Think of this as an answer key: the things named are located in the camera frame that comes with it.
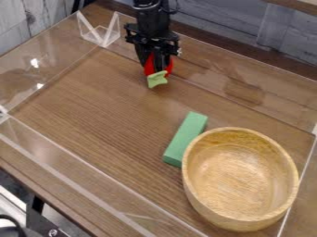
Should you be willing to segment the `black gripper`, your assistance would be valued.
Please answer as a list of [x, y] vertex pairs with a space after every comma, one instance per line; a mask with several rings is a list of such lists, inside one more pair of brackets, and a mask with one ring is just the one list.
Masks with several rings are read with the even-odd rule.
[[135, 51], [140, 64], [144, 65], [151, 52], [153, 51], [153, 69], [155, 72], [165, 70], [171, 71], [169, 55], [176, 56], [179, 54], [179, 36], [173, 31], [161, 31], [157, 36], [145, 36], [137, 27], [136, 23], [127, 23], [125, 29], [125, 41], [135, 46]]

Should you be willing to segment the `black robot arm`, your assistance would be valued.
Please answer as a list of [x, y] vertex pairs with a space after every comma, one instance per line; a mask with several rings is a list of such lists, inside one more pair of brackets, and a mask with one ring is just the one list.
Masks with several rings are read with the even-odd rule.
[[136, 22], [124, 25], [125, 41], [133, 44], [144, 75], [160, 71], [168, 75], [172, 56], [179, 55], [179, 36], [169, 29], [177, 8], [169, 9], [168, 0], [132, 0], [132, 8]]

